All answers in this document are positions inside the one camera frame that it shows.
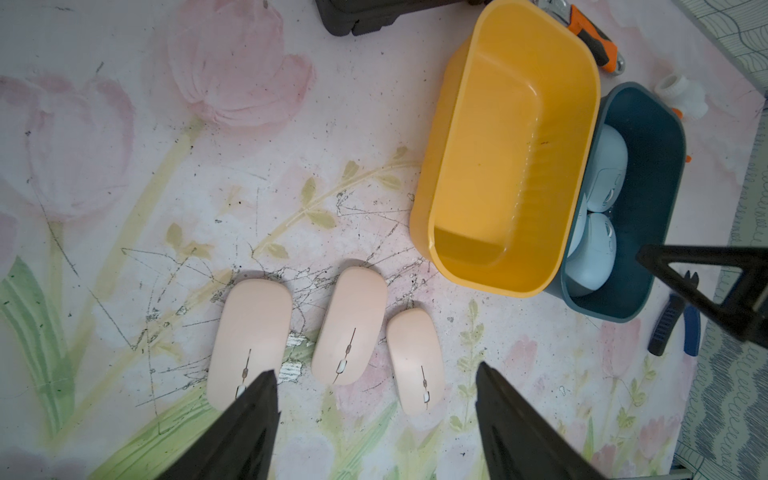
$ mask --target orange knife handle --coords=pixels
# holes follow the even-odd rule
[[[590,21],[576,5],[571,5],[571,24],[568,30],[587,44],[598,63],[598,67],[608,73],[614,73],[617,68],[619,49],[608,36]]]

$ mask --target white plastic part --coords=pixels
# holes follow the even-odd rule
[[[587,215],[584,237],[565,261],[565,284],[571,297],[599,289],[611,276],[616,261],[616,235],[603,214]]]
[[[604,124],[584,171],[581,191],[587,195],[587,210],[605,212],[613,207],[624,185],[627,159],[627,144],[621,134]]]
[[[662,78],[654,91],[668,107],[682,112],[684,121],[698,120],[709,110],[704,87],[697,81],[688,80],[685,75],[672,74]]]

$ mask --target white plastic pipe fitting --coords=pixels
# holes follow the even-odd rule
[[[688,80],[682,74],[662,78],[654,91],[668,107],[679,110],[683,114],[683,120],[698,120],[709,110],[704,87],[697,81]]]

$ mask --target table surface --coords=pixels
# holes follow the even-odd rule
[[[693,161],[667,242],[725,244],[762,97],[671,4],[576,3],[627,61],[620,78],[601,74],[603,94],[673,70],[707,90],[709,113],[684,124]],[[0,322],[0,476],[158,473],[216,418],[217,321],[251,277],[293,293],[274,478],[481,478],[481,359],[607,475],[669,469],[696,360],[680,328],[664,356],[646,352],[665,286],[618,325],[545,293],[457,286],[411,244],[442,72],[479,7],[357,38],[329,35],[310,0],[0,11],[0,293],[14,299]],[[352,385],[310,374],[353,264],[386,278],[386,318],[431,314],[448,384],[431,412],[402,412],[383,332]],[[705,293],[717,275],[700,270]]]

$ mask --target pliers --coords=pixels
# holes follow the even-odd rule
[[[690,271],[687,271],[683,280],[693,288],[697,288],[699,286],[699,273],[694,273],[691,276]],[[664,348],[667,346],[667,342],[672,335],[672,329],[675,323],[677,323],[677,319],[680,318],[681,313],[685,322],[683,351],[690,356],[697,356],[699,354],[701,315],[696,307],[690,305],[682,296],[676,293],[670,294],[667,306],[664,307],[659,320],[656,322],[654,332],[650,336],[650,342],[648,343],[648,352],[655,356],[664,354]]]

